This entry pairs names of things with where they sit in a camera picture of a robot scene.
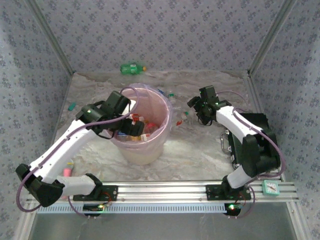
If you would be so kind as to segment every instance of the plastic bucket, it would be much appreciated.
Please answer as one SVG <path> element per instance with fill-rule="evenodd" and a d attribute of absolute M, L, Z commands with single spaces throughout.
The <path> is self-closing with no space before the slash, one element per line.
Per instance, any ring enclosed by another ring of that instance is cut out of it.
<path fill-rule="evenodd" d="M 129 162 L 145 165 L 152 163 L 163 153 L 171 130 L 173 108 L 166 97 L 148 85 L 133 83 L 130 87 L 139 92 L 139 103 L 134 113 L 155 123 L 159 129 L 153 132 L 147 141 L 119 141 L 115 137 L 111 141 Z M 137 100 L 132 89 L 125 89 L 122 94 L 131 100 Z"/>

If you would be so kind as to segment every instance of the trash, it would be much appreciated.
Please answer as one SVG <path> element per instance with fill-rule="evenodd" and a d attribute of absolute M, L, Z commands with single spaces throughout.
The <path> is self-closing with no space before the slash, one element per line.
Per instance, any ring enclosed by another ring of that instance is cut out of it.
<path fill-rule="evenodd" d="M 144 134 L 152 134 L 153 132 L 155 132 L 158 129 L 159 129 L 159 127 L 155 123 L 150 122 L 148 124 L 145 124 L 144 129 L 143 129 L 143 133 Z"/>
<path fill-rule="evenodd" d="M 138 64 L 122 64 L 120 71 L 124 75 L 136 75 L 145 72 L 147 67 Z"/>
<path fill-rule="evenodd" d="M 126 142 L 126 141 L 130 141 L 131 138 L 130 136 L 128 136 L 127 134 L 124 134 L 123 132 L 118 131 L 116 134 L 116 139 L 118 139 L 121 142 Z"/>
<path fill-rule="evenodd" d="M 159 93 L 161 93 L 163 96 L 165 96 L 165 95 L 166 95 L 166 94 L 165 94 L 165 92 L 164 92 L 164 91 L 162 91 L 161 89 L 159 89 L 159 88 L 158 88 L 157 90 L 158 90 L 158 92 L 159 92 Z"/>
<path fill-rule="evenodd" d="M 71 103 L 70 106 L 68 107 L 68 111 L 72 111 L 75 108 L 75 106 L 76 106 L 75 102 Z"/>
<path fill-rule="evenodd" d="M 187 121 L 192 122 L 193 119 L 194 119 L 194 111 L 193 110 L 185 111 L 181 113 L 181 119 L 176 122 L 176 126 L 179 126 L 182 123 Z"/>
<path fill-rule="evenodd" d="M 173 107 L 157 89 L 143 83 L 134 83 L 130 87 L 139 92 L 139 103 L 134 113 L 139 115 L 139 119 L 143 117 L 144 123 L 153 123 L 158 129 L 153 133 L 143 133 L 129 141 L 120 141 L 117 136 L 110 141 L 128 161 L 145 165 L 155 161 L 164 151 L 164 143 L 171 130 Z M 125 89 L 122 94 L 130 100 L 137 100 L 132 89 Z"/>
<path fill-rule="evenodd" d="M 137 121 L 139 121 L 139 114 L 131 114 L 129 118 L 132 119 L 132 124 L 134 125 Z"/>
<path fill-rule="evenodd" d="M 70 161 L 67 162 L 65 168 L 63 169 L 63 176 L 64 176 L 64 177 L 70 177 L 70 176 L 71 176 L 72 169 L 74 169 L 74 161 L 72 161 L 72 160 L 70 159 Z"/>
<path fill-rule="evenodd" d="M 172 89 L 168 90 L 167 98 L 169 99 L 171 104 L 175 104 L 176 103 L 175 94 L 174 94 Z"/>

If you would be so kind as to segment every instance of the pink object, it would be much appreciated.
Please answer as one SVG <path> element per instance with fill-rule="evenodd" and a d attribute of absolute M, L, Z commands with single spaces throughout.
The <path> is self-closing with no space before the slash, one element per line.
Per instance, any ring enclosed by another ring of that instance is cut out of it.
<path fill-rule="evenodd" d="M 63 176 L 64 177 L 70 177 L 71 176 L 71 172 L 72 172 L 71 168 L 65 168 L 65 169 L 63 169 Z"/>

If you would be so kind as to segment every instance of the patterned wall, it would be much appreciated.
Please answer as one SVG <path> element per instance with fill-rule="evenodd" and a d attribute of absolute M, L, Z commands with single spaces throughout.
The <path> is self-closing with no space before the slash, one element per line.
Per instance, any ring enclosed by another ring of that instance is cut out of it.
<path fill-rule="evenodd" d="M 69 77 L 23 1 L 0 1 L 0 239 L 11 239 L 19 163 L 49 146 Z"/>
<path fill-rule="evenodd" d="M 72 67 L 248 69 L 283 0 L 37 0 Z"/>
<path fill-rule="evenodd" d="M 298 0 L 254 75 L 296 182 L 314 239 L 320 239 L 320 2 Z"/>

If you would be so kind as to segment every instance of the green plastic bottle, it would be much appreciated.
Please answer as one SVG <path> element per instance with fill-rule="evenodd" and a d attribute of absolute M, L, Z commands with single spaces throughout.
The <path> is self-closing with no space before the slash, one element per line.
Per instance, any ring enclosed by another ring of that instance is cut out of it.
<path fill-rule="evenodd" d="M 141 66 L 138 64 L 122 64 L 120 67 L 120 71 L 124 75 L 136 75 L 141 72 L 145 72 L 147 68 L 145 66 Z"/>

